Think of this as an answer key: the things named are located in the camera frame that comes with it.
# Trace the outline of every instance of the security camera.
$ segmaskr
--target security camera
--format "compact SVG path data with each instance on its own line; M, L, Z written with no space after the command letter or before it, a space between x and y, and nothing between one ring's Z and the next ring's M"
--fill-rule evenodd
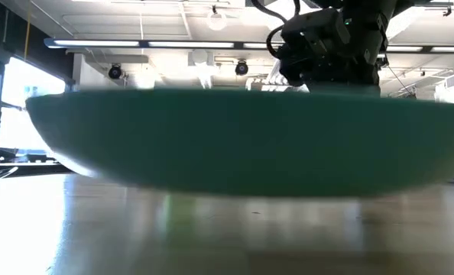
M108 71L108 76L111 79L121 79L125 76L125 72L122 70L122 65L112 64L112 68Z
M248 73L249 67L245 60L239 60L237 66L235 67L235 74L238 76L244 76Z

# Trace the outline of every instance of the fluorescent light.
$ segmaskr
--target fluorescent light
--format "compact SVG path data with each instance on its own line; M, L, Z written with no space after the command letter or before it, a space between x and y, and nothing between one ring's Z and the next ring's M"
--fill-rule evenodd
M271 43L273 47L279 47L282 43ZM246 49L266 49L266 43L244 43Z
M233 48L230 42L176 42L176 41L150 41L149 47L177 47L177 48Z
M138 41L113 40L56 40L59 46L72 47L138 47Z
M434 47L432 52L450 52L454 53L454 47Z
M423 50L422 47L407 47L407 46L388 46L387 47L387 52L409 52L409 51L412 51L412 52L418 52L418 51L421 51Z

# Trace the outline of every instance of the white ceiling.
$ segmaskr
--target white ceiling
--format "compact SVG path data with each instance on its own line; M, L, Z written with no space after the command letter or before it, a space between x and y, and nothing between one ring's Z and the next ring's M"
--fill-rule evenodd
M26 0L0 2L26 18L28 9ZM218 8L227 15L226 27L220 31L210 29L206 23L206 16L211 9L209 5L179 6L176 3L158 4L158 1L157 4L147 5L71 0L32 0L32 2L40 8L31 6L32 24L55 38L70 37L66 32L68 30L75 38L264 41L270 31L269 23L260 17L254 8L245 8L244 0L230 1L230 5ZM449 17L443 17L442 9L428 8L419 13L409 27L403 28L404 31L392 37L391 43L454 45L454 11ZM104 49L95 50L94 54L106 56L145 54L157 67L159 74L169 79L169 83L196 85L198 81L195 79L178 79L187 66L187 52L187 50ZM263 51L217 50L214 51L214 55L231 57L233 60L246 59L251 65L250 72L254 75L269 71L274 63L269 53ZM454 55L393 54L389 56L389 60L404 85L454 69ZM222 66L224 69L221 72L225 72L213 78L214 85L244 85L245 78L235 77L233 69L225 69L229 67L227 63L222 63ZM426 70L426 76L420 76L421 68ZM381 78L384 92L394 92L402 88L402 84L390 71L381 72Z

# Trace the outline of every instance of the teal bowl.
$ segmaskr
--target teal bowl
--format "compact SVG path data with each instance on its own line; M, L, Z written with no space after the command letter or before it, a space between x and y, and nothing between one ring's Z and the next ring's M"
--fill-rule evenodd
M83 91L27 100L87 176L233 196L378 196L454 176L454 105L303 92Z

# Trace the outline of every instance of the ceiling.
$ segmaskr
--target ceiling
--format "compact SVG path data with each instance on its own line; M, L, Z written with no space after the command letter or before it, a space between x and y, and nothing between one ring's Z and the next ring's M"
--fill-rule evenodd
M23 18L27 17L29 4L26 0L0 2ZM245 0L229 2L201 0L184 3L154 0L153 4L110 4L73 0L31 0L31 2L31 23L55 38L261 42L265 40L273 24L277 24L273 19L268 20L255 8L246 8ZM281 3L278 6L286 9L284 12L293 11L293 6L290 6L293 4L291 0L277 2ZM217 4L218 11L226 16L226 25L220 31L213 30L207 24L207 15L213 4ZM217 17L218 15L215 15L212 18L214 28L219 24ZM402 14L400 19L394 19L392 23L394 23L392 44L454 45L454 8L449 17L443 17L442 8L421 8ZM222 69L212 78L214 86L245 84L245 77L237 77L233 72L237 59L248 61L250 76L264 76L270 72L274 64L268 52L259 50L213 52L214 56L221 57L222 60ZM147 55L168 85L199 85L198 79L194 77L188 79L183 73L188 64L188 50L103 49L94 50L93 54L95 57ZM93 58L87 60L90 63L94 62ZM385 93L399 91L403 88L402 83L405 86L421 83L420 90L433 90L433 84L442 80L433 76L446 76L454 70L452 54L390 54L389 61L394 73L390 70L381 72L381 88ZM109 64L101 63L100 66L107 67ZM141 68L140 63L128 65L129 70L137 73L140 73ZM426 71L425 76L421 76L422 70Z

